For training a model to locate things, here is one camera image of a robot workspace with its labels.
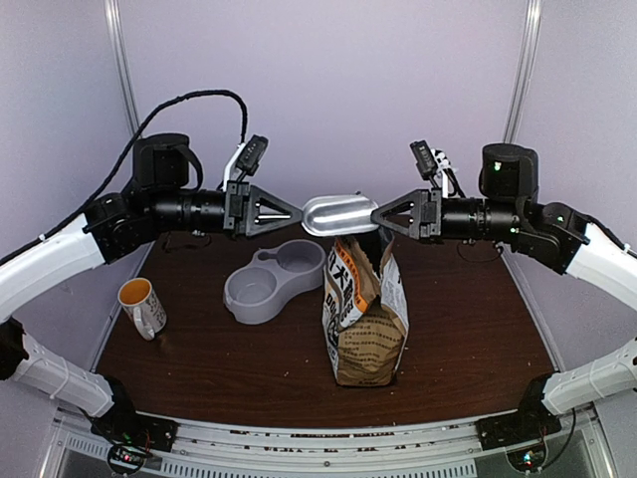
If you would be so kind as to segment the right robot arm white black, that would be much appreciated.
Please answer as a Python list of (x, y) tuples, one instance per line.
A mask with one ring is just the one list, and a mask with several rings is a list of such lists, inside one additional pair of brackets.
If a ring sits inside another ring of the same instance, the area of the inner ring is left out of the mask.
[[(537, 153), (512, 143), (482, 149), (481, 197), (445, 198), (416, 189), (375, 210), (373, 223), (423, 244), (445, 239), (504, 243), (559, 275), (569, 275), (636, 306), (636, 254), (593, 216), (551, 202), (540, 204)], [(559, 416), (636, 385), (636, 343), (575, 369), (531, 382), (524, 407), (510, 421), (519, 439), (533, 438)]]

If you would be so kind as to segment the brown white pet food bag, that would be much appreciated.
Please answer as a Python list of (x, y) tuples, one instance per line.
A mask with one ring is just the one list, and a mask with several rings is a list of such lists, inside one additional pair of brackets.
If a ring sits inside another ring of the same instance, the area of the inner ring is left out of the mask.
[(322, 327), (335, 381), (380, 387), (396, 377), (409, 334), (406, 295), (385, 228), (338, 236), (323, 266)]

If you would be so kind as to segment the silver metal scoop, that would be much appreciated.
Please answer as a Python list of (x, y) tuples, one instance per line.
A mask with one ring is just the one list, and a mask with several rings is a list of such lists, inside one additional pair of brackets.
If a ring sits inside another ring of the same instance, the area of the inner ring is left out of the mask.
[(371, 213), (378, 204), (361, 193), (315, 196), (302, 210), (303, 229), (315, 237), (335, 237), (372, 232), (378, 225)]

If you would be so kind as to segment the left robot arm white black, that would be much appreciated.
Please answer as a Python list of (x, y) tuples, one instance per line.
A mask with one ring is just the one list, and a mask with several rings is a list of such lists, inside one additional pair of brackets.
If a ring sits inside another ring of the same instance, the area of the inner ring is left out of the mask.
[(147, 431), (124, 385), (46, 350), (13, 314), (60, 283), (131, 254), (173, 231), (255, 237), (301, 222), (303, 212), (245, 181), (268, 141), (254, 135), (227, 164), (222, 186), (188, 185), (203, 167), (182, 133), (132, 146), (132, 177), (122, 192), (90, 200), (71, 222), (1, 264), (1, 377), (33, 386), (79, 408), (106, 439), (132, 442)]

